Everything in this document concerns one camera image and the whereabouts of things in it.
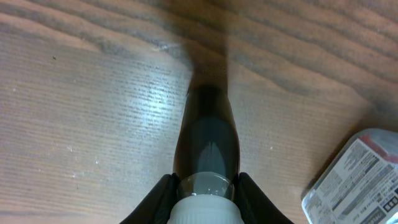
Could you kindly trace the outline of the dark bottle white cap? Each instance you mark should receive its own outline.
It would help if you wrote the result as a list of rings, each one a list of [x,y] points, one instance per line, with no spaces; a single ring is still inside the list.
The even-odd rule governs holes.
[[[177,203],[169,223],[242,223],[234,202],[239,140],[229,99],[222,89],[189,90],[174,155]]]

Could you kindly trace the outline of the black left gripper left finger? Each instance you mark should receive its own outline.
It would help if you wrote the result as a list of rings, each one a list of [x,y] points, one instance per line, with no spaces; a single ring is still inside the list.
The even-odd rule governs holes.
[[[154,185],[141,203],[120,224],[167,224],[177,203],[179,179],[176,174],[165,174]]]

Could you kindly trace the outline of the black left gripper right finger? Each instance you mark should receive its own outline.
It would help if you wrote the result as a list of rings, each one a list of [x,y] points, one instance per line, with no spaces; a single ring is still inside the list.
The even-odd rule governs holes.
[[[234,179],[234,203],[244,224],[293,224],[266,196],[249,174]]]

